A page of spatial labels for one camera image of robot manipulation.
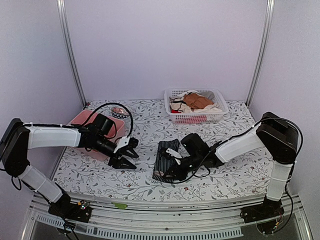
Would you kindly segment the navy striped underwear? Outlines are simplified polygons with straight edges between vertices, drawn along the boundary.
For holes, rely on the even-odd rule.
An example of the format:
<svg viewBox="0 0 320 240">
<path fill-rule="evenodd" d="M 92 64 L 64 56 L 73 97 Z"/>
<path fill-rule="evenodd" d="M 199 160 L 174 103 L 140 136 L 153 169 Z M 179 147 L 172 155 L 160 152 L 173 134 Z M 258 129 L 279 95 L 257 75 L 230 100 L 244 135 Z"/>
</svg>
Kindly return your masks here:
<svg viewBox="0 0 320 240">
<path fill-rule="evenodd" d="M 156 159 L 153 167 L 152 178 L 156 181 L 162 183 L 172 184 L 174 182 L 173 179 L 165 178 L 165 172 L 175 163 L 174 159 L 167 159 L 161 154 L 161 150 L 165 150 L 170 148 L 174 151 L 178 151 L 180 147 L 180 142 L 178 139 L 170 140 L 170 141 L 160 141 L 158 143 Z"/>
</svg>

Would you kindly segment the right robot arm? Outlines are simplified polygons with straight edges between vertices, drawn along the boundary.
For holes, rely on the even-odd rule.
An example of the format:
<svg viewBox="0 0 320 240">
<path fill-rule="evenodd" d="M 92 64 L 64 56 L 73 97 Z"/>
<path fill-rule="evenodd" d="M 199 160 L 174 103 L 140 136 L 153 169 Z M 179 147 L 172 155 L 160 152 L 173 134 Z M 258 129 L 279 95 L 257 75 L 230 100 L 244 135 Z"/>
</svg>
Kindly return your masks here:
<svg viewBox="0 0 320 240">
<path fill-rule="evenodd" d="M 292 176 L 303 143 L 302 130 L 296 123 L 266 112 L 243 133 L 212 146 L 208 146 L 196 133 L 187 135 L 181 141 L 188 153 L 186 157 L 170 147 L 161 148 L 160 155 L 173 161 L 163 172 L 162 178 L 183 183 L 189 173 L 195 173 L 200 167 L 218 168 L 242 155 L 264 150 L 274 163 L 265 194 L 267 200 L 259 206 L 258 213 L 262 218 L 269 218 L 278 210 L 277 202 L 281 200 Z"/>
</svg>

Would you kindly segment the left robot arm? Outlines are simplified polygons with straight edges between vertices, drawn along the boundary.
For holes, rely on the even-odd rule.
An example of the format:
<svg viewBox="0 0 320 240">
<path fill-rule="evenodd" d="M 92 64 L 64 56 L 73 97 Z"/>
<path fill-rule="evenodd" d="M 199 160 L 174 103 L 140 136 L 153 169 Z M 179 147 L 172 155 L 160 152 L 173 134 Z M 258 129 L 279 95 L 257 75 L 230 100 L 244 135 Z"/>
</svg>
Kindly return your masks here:
<svg viewBox="0 0 320 240">
<path fill-rule="evenodd" d="M 134 170 L 136 166 L 127 157 L 138 158 L 134 149 L 139 141 L 129 136 L 121 137 L 117 143 L 110 141 L 107 134 L 113 125 L 114 121 L 103 114 L 98 114 L 91 123 L 76 125 L 24 123 L 14 118 L 0 140 L 3 171 L 42 195 L 63 217 L 70 217 L 75 211 L 70 196 L 30 164 L 28 151 L 46 147 L 84 148 L 107 156 L 108 165 L 114 169 Z"/>
</svg>

